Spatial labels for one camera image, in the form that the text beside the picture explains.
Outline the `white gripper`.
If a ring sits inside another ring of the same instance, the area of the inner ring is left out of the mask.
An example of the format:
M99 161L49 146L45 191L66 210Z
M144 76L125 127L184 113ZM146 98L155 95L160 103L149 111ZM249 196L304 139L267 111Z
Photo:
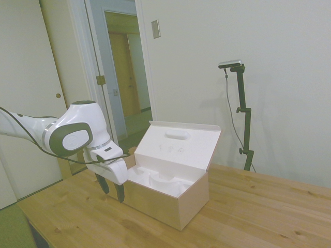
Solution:
M115 159L123 155L122 152L111 152L91 150L83 152L87 168L96 173L97 181L105 194L109 193L106 179L114 182L117 199L120 203L125 200L125 189L123 183L128 180L128 169L124 159Z

